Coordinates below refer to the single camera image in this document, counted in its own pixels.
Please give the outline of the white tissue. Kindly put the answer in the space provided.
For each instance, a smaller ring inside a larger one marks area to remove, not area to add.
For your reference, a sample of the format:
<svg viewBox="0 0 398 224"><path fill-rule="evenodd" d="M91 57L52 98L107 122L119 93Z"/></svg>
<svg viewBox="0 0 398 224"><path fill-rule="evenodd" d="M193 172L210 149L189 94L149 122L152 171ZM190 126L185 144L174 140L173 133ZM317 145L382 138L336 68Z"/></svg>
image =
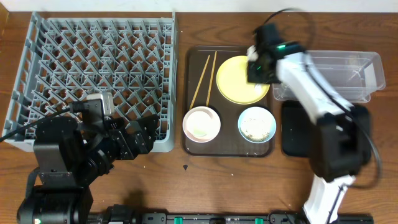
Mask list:
<svg viewBox="0 0 398 224"><path fill-rule="evenodd" d="M249 62L255 62L258 59L258 53L256 51L256 47L254 45L250 46L246 52L247 58Z"/></svg>

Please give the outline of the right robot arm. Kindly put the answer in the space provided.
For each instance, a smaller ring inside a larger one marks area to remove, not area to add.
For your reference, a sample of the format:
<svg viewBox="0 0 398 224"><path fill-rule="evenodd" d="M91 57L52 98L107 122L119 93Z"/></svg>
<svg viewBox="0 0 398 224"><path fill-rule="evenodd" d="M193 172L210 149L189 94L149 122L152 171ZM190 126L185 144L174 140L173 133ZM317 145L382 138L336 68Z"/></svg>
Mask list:
<svg viewBox="0 0 398 224"><path fill-rule="evenodd" d="M254 29L247 50L249 83L287 85L312 128L308 151L314 173L303 212L307 223L334 223L348 189L370 189L381 177L381 158L370 137L366 108L343 98L297 41L284 41L273 23Z"/></svg>

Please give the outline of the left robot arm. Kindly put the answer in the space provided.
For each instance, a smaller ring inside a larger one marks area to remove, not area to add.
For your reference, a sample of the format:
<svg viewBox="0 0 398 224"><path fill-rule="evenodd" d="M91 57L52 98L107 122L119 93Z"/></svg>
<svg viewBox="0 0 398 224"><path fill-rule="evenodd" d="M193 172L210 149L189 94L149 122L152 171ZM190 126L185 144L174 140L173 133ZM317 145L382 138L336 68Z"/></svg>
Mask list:
<svg viewBox="0 0 398 224"><path fill-rule="evenodd" d="M18 223L87 223L93 196L90 184L116 160L148 154L155 141L156 114L132 121L106 120L101 109L81 109L83 122L67 116L42 121L34 154L38 166L28 176Z"/></svg>

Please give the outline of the light blue bowl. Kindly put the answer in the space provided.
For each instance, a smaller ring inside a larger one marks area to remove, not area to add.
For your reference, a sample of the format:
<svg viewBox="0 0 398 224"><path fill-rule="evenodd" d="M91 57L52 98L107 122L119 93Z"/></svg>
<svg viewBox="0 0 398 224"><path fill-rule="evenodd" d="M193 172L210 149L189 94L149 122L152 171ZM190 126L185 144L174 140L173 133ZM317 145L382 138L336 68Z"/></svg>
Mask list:
<svg viewBox="0 0 398 224"><path fill-rule="evenodd" d="M251 143L269 142L276 133L276 120L266 108L253 106L239 115L238 131L245 140Z"/></svg>

